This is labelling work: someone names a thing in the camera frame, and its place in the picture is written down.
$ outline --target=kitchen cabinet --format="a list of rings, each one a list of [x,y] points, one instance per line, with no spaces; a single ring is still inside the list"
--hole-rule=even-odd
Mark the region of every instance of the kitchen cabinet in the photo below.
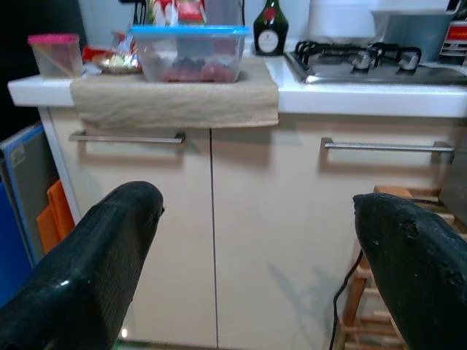
[[[429,153],[325,151],[322,137],[429,146],[457,131],[449,119],[291,114],[278,128],[214,130],[219,347],[327,349],[333,295],[358,251],[353,195],[442,180]]]
[[[69,141],[82,130],[73,109],[50,116],[81,215],[125,182],[151,182],[163,193],[166,211],[123,324],[126,338],[215,347],[209,131],[188,131],[182,145],[78,142]]]

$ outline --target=wooden rack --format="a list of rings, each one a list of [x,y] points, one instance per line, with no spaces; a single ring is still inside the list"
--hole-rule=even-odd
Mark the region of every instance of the wooden rack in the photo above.
[[[376,186],[374,192],[415,201],[438,214],[467,240],[467,228],[439,203],[440,189]],[[372,316],[358,316],[364,298],[380,297],[368,260],[363,257],[349,285],[334,350],[409,350],[387,308],[375,311]]]

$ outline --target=dark green bottle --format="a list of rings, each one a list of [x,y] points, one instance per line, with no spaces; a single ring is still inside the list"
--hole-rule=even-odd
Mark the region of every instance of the dark green bottle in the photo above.
[[[266,1],[266,6],[256,18],[253,28],[256,55],[280,56],[284,53],[289,22],[280,9],[279,0]]]

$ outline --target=metal handle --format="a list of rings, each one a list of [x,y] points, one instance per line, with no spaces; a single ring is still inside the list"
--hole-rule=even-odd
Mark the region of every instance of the metal handle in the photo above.
[[[352,142],[334,142],[329,137],[321,139],[321,145],[325,149],[354,149],[365,151],[396,151],[396,152],[431,152],[453,153],[454,147],[444,142],[436,142],[435,146],[414,146],[409,144],[360,144]]]
[[[178,133],[173,138],[150,137],[150,136],[94,136],[88,135],[86,131],[76,131],[68,137],[70,141],[89,142],[133,142],[139,144],[182,144],[185,134]]]

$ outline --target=small plastic box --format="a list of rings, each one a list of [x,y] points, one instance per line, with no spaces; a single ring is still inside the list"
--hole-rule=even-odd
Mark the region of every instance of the small plastic box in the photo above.
[[[134,26],[130,30],[150,82],[235,82],[244,26]]]
[[[75,78],[83,73],[77,34],[30,35],[39,71],[44,78]]]

